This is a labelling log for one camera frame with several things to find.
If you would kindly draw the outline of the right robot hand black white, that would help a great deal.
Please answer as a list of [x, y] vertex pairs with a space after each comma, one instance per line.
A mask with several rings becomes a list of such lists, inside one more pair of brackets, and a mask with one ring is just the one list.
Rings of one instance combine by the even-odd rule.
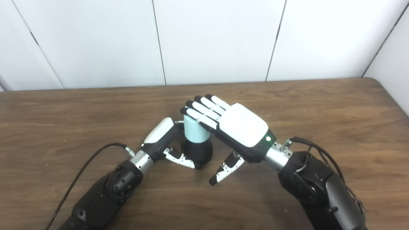
[[277, 140], [267, 123], [239, 103], [229, 105], [217, 96], [196, 96], [180, 109], [206, 131], [233, 149], [209, 179], [214, 186], [244, 162], [260, 163]]

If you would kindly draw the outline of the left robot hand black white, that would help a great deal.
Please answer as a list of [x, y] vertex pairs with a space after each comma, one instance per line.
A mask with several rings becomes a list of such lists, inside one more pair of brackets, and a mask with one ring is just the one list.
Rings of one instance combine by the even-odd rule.
[[192, 169], [202, 169], [203, 165], [192, 160], [170, 144], [184, 131], [184, 121], [173, 122], [170, 117], [163, 119], [145, 138], [140, 150], [148, 155], [148, 159], [156, 163], [167, 159]]

